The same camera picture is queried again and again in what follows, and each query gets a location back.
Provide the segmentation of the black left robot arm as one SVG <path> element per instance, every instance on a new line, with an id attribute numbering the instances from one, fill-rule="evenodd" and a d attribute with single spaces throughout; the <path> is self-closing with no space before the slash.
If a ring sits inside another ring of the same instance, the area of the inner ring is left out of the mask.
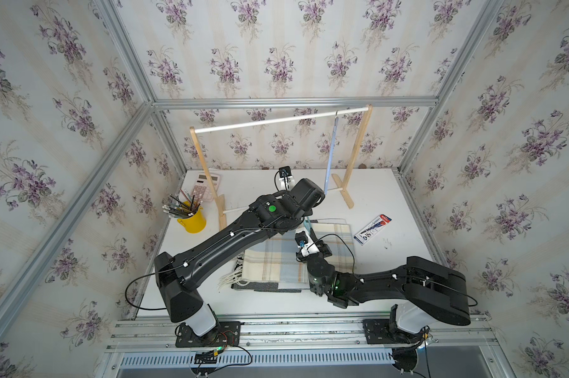
<path id="1" fill-rule="evenodd" d="M 234 222 L 201 244 L 174 256 L 158 255 L 156 284 L 172 323 L 201 310 L 198 288 L 217 269 L 246 249 L 297 229 L 324 199 L 317 184 L 301 179 L 290 191 L 257 197 Z"/>

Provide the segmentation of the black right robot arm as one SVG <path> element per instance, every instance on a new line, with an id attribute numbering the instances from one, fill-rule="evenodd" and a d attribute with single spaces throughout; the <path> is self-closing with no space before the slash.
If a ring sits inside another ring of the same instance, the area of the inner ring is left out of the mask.
<path id="1" fill-rule="evenodd" d="M 295 233 L 296 256 L 306 265 L 310 291 L 346 309 L 365 302 L 397 299 L 391 308 L 394 329 L 418 334 L 435 321 L 453 326 L 470 325 L 470 305 L 465 276 L 446 266 L 410 256 L 396 269 L 369 274 L 340 272 L 327 261 L 329 246 L 306 230 Z"/>

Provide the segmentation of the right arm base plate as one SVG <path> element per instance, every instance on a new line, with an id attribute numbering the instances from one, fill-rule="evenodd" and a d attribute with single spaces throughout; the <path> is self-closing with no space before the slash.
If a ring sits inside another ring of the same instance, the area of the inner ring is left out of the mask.
<path id="1" fill-rule="evenodd" d="M 391 321 L 387 318 L 364 319 L 362 321 L 362 329 L 368 344 L 382 345 L 420 344 L 431 331 L 429 326 L 424 326 L 417 332 L 407 332 L 400 329 L 395 321 Z"/>

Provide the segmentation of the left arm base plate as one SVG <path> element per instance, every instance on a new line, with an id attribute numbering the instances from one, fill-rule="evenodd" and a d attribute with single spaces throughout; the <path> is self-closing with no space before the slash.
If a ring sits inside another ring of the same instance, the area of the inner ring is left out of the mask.
<path id="1" fill-rule="evenodd" d="M 191 347 L 226 347 L 238 346 L 242 323 L 239 321 L 218 322 L 206 335 L 198 336 L 185 323 L 179 324 L 175 329 L 175 346 L 177 348 Z"/>

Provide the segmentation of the light blue plastic hanger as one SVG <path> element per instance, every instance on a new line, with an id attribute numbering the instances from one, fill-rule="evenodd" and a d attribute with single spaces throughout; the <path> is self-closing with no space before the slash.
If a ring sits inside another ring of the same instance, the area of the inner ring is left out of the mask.
<path id="1" fill-rule="evenodd" d="M 331 134 L 331 140 L 330 140 L 330 143 L 328 145 L 328 160 L 327 160 L 327 165 L 326 165 L 325 182 L 324 182 L 325 194 L 328 193 L 328 189 L 329 189 L 330 174 L 331 174 L 331 168 L 332 168 L 332 164 L 333 164 L 333 154 L 334 154 L 334 149 L 335 149 L 335 145 L 337 142 L 336 135 L 337 135 L 338 125 L 339 125 L 339 112 L 336 111 L 334 114 L 333 132 Z"/>

